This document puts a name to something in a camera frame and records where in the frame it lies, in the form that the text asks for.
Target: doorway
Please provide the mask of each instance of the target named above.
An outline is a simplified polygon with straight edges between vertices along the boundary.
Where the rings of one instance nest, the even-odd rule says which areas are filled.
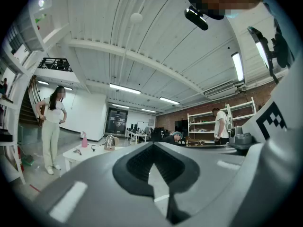
[[[182,133],[183,137],[188,136],[188,120],[175,121],[175,131]]]
[[[125,134],[128,111],[109,108],[107,114],[106,133]]]

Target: gray floor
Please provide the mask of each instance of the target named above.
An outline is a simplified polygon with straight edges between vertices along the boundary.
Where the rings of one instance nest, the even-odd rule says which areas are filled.
[[[101,139],[99,143],[91,143],[96,145],[103,144],[104,140]],[[27,125],[23,125],[23,140],[20,147],[26,154],[33,156],[34,163],[32,166],[24,165],[23,175],[26,184],[23,185],[20,179],[16,179],[10,183],[11,187],[17,193],[20,193],[33,201],[39,194],[39,191],[43,190],[48,184],[50,184],[58,177],[61,177],[66,172],[63,153],[79,144],[81,144],[79,134],[60,130],[58,141],[58,155],[56,162],[61,166],[62,169],[60,171],[54,169],[54,175],[49,175],[45,170],[42,156],[41,128],[38,128],[36,126],[28,127]],[[129,145],[130,141],[119,138],[120,147],[128,147]],[[153,165],[151,168],[149,184],[154,187],[155,205],[165,216],[168,205],[169,189],[155,165]]]

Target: woman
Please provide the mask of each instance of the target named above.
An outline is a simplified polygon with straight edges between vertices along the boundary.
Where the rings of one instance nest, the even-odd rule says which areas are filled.
[[[64,123],[67,117],[62,99],[65,98],[65,89],[58,86],[50,97],[45,98],[36,104],[36,111],[42,119],[42,142],[43,142],[43,158],[45,168],[48,174],[53,175],[52,167],[61,170],[61,167],[55,163],[58,149],[59,139],[59,124]],[[46,105],[46,117],[41,114],[40,107]],[[63,111],[64,118],[60,119],[61,111]]]

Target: long black hair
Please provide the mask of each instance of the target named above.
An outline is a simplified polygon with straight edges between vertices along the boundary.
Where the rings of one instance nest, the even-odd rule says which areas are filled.
[[[53,94],[51,94],[50,99],[49,99],[49,106],[48,106],[48,108],[50,110],[56,109],[56,98],[58,96],[58,93],[61,93],[62,90],[64,90],[64,92],[65,92],[65,88],[64,87],[58,86],[56,88],[56,90],[53,92]]]

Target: desk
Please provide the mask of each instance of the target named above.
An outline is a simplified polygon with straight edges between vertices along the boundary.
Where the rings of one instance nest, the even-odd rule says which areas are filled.
[[[144,137],[144,142],[146,142],[146,137],[147,137],[147,134],[134,134],[134,133],[131,133],[132,136],[135,136],[136,139],[135,139],[135,145],[137,144],[137,137]]]
[[[79,155],[79,153],[74,153],[74,150],[79,149],[81,151],[82,155]],[[115,147],[115,150],[105,150],[104,146],[93,146],[93,148],[95,149],[95,151],[93,151],[90,148],[90,145],[87,147],[82,147],[81,145],[78,145],[66,152],[63,153],[63,156],[65,158],[65,166],[66,166],[66,171],[69,171],[71,169],[71,163],[72,162],[82,162],[88,158],[94,157],[94,156],[98,156],[98,155],[102,155],[108,152],[112,152],[115,150],[119,150],[122,149],[124,147]]]
[[[125,131],[125,138],[127,138],[127,140],[128,140],[129,134],[132,134],[132,132],[131,132],[131,131],[128,131],[128,130],[126,130],[126,131]]]
[[[131,134],[131,142],[132,142],[132,137],[135,136],[135,145],[137,144],[137,137],[144,137],[144,142],[146,142],[146,137],[147,137],[147,134],[135,134],[131,131],[126,131],[125,132],[125,137],[127,135],[127,140],[128,140],[128,137],[129,137],[129,134]]]

